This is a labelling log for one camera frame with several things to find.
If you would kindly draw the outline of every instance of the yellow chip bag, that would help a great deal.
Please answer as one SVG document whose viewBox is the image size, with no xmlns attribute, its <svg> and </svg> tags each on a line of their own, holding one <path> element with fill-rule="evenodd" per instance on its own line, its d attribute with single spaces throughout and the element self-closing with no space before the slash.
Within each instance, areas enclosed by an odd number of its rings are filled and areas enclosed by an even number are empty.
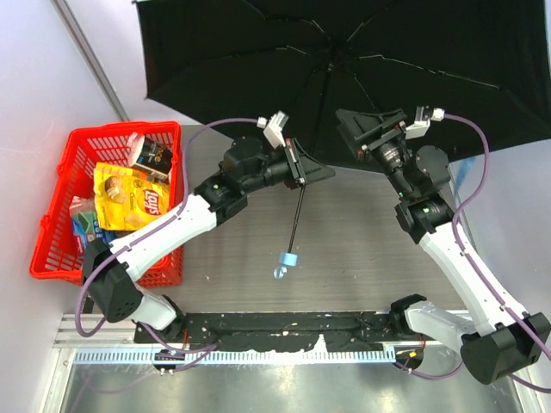
<svg viewBox="0 0 551 413">
<path fill-rule="evenodd" d="M 169 208 L 168 185 L 148 181 L 138 170 L 109 163 L 96 164 L 94 194 L 99 225 L 106 230 L 138 230 Z"/>
</svg>

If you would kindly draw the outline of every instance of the red basket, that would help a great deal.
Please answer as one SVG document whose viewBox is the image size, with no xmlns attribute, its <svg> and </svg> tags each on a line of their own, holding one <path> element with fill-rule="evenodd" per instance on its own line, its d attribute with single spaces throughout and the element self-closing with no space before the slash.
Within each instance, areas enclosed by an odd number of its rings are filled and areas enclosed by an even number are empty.
<svg viewBox="0 0 551 413">
<path fill-rule="evenodd" d="M 48 213 L 40 220 L 40 233 L 34 247 L 30 274 L 34 278 L 58 279 L 81 285 L 82 258 L 72 236 L 69 205 L 73 196 L 93 196 L 92 177 L 97 162 L 127 164 L 128 137 L 144 134 L 172 147 L 170 208 L 183 199 L 180 152 L 180 126 L 176 122 L 128 122 L 74 130 L 57 167 L 58 181 Z M 182 282 L 183 247 L 172 251 L 153 265 L 139 280 L 143 287 L 177 286 Z"/>
</svg>

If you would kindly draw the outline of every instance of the blue package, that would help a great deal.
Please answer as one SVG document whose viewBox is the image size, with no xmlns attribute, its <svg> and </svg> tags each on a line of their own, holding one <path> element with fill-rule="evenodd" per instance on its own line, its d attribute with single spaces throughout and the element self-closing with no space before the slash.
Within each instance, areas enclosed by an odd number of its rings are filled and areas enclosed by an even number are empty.
<svg viewBox="0 0 551 413">
<path fill-rule="evenodd" d="M 71 224 L 79 256 L 84 255 L 88 243 L 96 238 L 100 238 L 104 243 L 110 243 L 116 238 L 114 231 L 100 228 L 95 211 L 72 214 Z"/>
</svg>

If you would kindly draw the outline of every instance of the white cable connector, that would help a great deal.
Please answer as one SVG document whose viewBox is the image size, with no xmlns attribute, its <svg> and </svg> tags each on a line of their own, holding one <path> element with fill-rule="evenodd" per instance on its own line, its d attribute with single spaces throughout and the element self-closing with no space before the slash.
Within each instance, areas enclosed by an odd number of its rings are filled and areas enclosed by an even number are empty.
<svg viewBox="0 0 551 413">
<path fill-rule="evenodd" d="M 444 119 L 444 109 L 419 106 L 415 113 L 415 121 L 406 128 L 406 139 L 421 138 L 430 127 L 430 121 L 440 122 Z"/>
<path fill-rule="evenodd" d="M 266 121 L 266 118 L 258 118 L 257 126 L 264 130 L 264 136 L 273 148 L 285 146 L 282 130 L 288 119 L 289 117 L 281 110 L 269 118 L 269 122 Z"/>
<path fill-rule="evenodd" d="M 441 122 L 444 120 L 444 109 L 441 108 L 434 108 L 432 109 L 432 116 L 430 117 L 430 120 L 433 120 L 435 122 Z"/>
</svg>

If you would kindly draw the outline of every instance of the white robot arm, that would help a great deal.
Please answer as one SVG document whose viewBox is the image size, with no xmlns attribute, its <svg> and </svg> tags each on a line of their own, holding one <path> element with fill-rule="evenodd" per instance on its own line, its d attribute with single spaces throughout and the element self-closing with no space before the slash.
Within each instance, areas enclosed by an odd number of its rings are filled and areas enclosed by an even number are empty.
<svg viewBox="0 0 551 413">
<path fill-rule="evenodd" d="M 422 333 L 461 355 L 470 373 L 489 384 L 537 361 L 541 350 L 519 328 L 489 292 L 465 254 L 477 264 L 486 282 L 500 293 L 505 305 L 545 341 L 551 325 L 541 314 L 530 316 L 493 276 L 458 226 L 465 252 L 452 231 L 453 211 L 439 190 L 449 181 L 448 158 L 433 146 L 413 152 L 406 139 L 426 133 L 431 120 L 441 120 L 441 109 L 418 108 L 415 122 L 406 126 L 401 111 L 370 115 L 337 111 L 339 130 L 360 161 L 368 157 L 382 168 L 399 194 L 398 221 L 413 241 L 436 262 L 465 303 L 471 319 L 442 310 L 417 294 L 398 300 L 391 315 L 398 332 Z M 133 245 L 107 266 L 90 285 L 90 295 L 109 322 L 132 319 L 150 324 L 165 341 L 181 338 L 184 316 L 168 297 L 156 296 L 135 285 L 146 270 L 162 256 L 203 232 L 223 224 L 247 205 L 247 194 L 285 182 L 290 188 L 333 176 L 334 172 L 306 155 L 298 143 L 283 139 L 286 116 L 278 114 L 258 139 L 238 139 L 224 156 L 220 170 L 197 187 L 185 208 L 177 206 L 152 224 L 107 246 L 89 244 L 83 266 L 86 280 L 100 262 L 125 245 Z"/>
<path fill-rule="evenodd" d="M 341 120 L 339 131 L 358 160 L 370 159 L 381 166 L 399 195 L 395 211 L 400 226 L 448 277 L 471 317 L 458 317 L 415 294 L 391 305 L 396 330 L 421 333 L 453 349 L 484 384 L 536 362 L 541 349 L 506 310 L 523 319 L 544 342 L 551 330 L 549 321 L 541 313 L 530 316 L 505 291 L 459 224 L 458 238 L 464 250 L 457 243 L 454 213 L 439 194 L 450 180 L 447 155 L 434 146 L 416 151 L 407 147 L 407 139 L 423 136 L 432 120 L 444 118 L 444 111 L 420 107 L 410 126 L 401 110 L 373 115 L 341 109 L 337 117 Z"/>
<path fill-rule="evenodd" d="M 166 296 L 136 285 L 147 269 L 190 239 L 211 231 L 247 206 L 250 192 L 284 182 L 294 189 L 335 175 L 308 156 L 295 139 L 284 139 L 287 116 L 280 112 L 258 125 L 265 139 L 243 137 L 224 155 L 219 171 L 199 185 L 182 204 L 151 224 L 109 246 L 90 243 L 84 255 L 83 281 L 118 254 L 90 283 L 89 293 L 107 321 L 145 323 L 165 341 L 183 333 L 183 314 Z"/>
</svg>

